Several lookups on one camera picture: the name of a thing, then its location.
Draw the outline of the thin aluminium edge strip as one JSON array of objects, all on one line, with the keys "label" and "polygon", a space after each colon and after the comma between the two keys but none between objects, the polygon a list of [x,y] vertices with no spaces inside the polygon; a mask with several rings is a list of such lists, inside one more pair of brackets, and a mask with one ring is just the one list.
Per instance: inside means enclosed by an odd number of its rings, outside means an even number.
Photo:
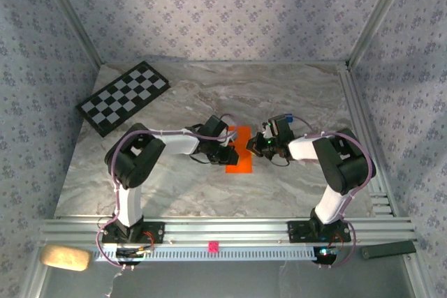
[{"label": "thin aluminium edge strip", "polygon": [[219,64],[219,65],[252,65],[252,64],[296,64],[296,65],[308,65],[308,66],[342,66],[345,67],[347,65],[346,61],[343,60],[304,60],[304,61],[290,61],[290,60],[280,60],[280,61],[262,61],[262,60],[202,60],[202,61],[191,61],[191,60],[152,60],[147,61],[150,65],[180,65],[180,64],[188,64],[188,65],[204,65],[204,64]]}]

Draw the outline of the black white checkerboard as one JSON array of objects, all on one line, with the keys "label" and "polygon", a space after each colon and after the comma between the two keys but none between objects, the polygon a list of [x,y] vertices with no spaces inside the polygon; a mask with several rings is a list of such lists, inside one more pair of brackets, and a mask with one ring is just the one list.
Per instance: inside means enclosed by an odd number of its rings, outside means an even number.
[{"label": "black white checkerboard", "polygon": [[142,61],[79,103],[76,109],[105,137],[169,88],[168,79]]}]

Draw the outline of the flat black bar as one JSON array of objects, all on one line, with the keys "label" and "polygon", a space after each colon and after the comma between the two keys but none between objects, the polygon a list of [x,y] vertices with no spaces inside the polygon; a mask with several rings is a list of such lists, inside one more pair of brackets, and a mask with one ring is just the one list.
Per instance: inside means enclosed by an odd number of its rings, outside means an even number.
[{"label": "flat black bar", "polygon": [[386,258],[397,255],[408,255],[416,252],[416,247],[412,241],[397,241],[387,244],[377,244],[364,246],[361,254],[364,259]]}]

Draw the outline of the tan sponge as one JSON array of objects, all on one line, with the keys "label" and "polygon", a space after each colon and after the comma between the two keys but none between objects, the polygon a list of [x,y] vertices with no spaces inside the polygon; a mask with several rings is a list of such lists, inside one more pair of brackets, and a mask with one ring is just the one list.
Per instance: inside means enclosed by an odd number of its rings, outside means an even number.
[{"label": "tan sponge", "polygon": [[45,245],[39,255],[39,260],[43,265],[70,271],[86,270],[91,259],[91,251],[58,244]]}]

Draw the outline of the long aluminium mounting rail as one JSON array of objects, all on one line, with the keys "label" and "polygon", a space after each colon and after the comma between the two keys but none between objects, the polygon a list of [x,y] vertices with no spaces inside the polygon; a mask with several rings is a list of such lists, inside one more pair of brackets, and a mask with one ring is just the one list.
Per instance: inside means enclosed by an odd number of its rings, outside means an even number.
[{"label": "long aluminium mounting rail", "polygon": [[[148,218],[149,222],[162,222],[163,246],[204,247],[210,241],[222,246],[275,246],[288,241],[289,218]],[[382,216],[350,218],[360,246],[388,242],[416,241],[416,232],[409,218]],[[64,242],[74,246],[93,246],[99,225],[105,218],[67,216],[45,220],[38,234],[41,242]]]}]

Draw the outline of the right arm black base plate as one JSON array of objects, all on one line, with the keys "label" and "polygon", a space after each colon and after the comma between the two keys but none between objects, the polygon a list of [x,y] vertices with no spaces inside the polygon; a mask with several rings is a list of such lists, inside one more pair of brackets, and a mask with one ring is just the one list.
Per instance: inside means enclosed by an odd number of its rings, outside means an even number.
[{"label": "right arm black base plate", "polygon": [[291,243],[350,242],[350,229],[346,223],[335,221],[323,225],[315,218],[308,221],[288,221],[288,239]]}]

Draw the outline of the aluminium side rail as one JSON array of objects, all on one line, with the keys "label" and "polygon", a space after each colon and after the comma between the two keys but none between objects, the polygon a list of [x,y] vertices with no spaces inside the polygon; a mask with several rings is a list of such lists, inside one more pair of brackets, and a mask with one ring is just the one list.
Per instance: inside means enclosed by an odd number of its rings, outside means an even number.
[{"label": "aluminium side rail", "polygon": [[374,129],[367,119],[367,112],[361,100],[356,82],[345,64],[337,67],[340,82],[346,96],[346,103],[353,122],[354,133],[368,151],[376,166],[376,176],[368,183],[372,199],[372,212],[376,216],[400,216],[396,201],[384,170],[379,150],[374,146]]}]

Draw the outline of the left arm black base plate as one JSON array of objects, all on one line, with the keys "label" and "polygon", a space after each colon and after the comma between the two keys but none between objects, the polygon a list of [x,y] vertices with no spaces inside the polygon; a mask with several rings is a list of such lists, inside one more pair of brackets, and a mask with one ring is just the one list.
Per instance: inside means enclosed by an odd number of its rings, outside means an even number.
[{"label": "left arm black base plate", "polygon": [[101,241],[104,244],[161,244],[164,231],[165,223],[161,221],[140,220],[130,227],[115,221],[105,228]]}]

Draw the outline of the aluminium frame post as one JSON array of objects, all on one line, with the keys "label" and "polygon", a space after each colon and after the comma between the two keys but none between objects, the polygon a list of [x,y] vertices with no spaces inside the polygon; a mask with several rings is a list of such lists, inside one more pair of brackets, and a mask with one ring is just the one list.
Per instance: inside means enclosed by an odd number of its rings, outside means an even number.
[{"label": "aluminium frame post", "polygon": [[371,44],[374,34],[379,29],[394,1],[395,0],[377,0],[348,59],[346,60],[346,67],[349,70],[355,68],[361,60],[363,54]]},{"label": "aluminium frame post", "polygon": [[89,37],[87,31],[85,30],[84,25],[81,22],[80,16],[77,14],[75,8],[73,7],[70,0],[55,0],[57,2],[62,15],[68,22],[68,25],[72,29],[75,37],[77,38],[80,46],[82,47],[84,53],[86,54],[88,60],[95,67],[96,70],[99,70],[102,66],[103,62],[96,51],[96,48]]}]

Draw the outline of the aluminium frame leg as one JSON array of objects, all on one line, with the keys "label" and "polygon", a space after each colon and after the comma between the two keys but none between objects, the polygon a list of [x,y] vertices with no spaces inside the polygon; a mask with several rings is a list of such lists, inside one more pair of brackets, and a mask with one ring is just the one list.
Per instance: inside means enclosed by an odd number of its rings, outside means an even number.
[{"label": "aluminium frame leg", "polygon": [[430,291],[423,276],[423,268],[418,259],[417,253],[405,255],[403,257],[406,272],[409,277],[411,288],[415,298],[430,298]]},{"label": "aluminium frame leg", "polygon": [[43,298],[47,266],[41,262],[42,250],[43,247],[38,247],[31,254],[19,298]]}]

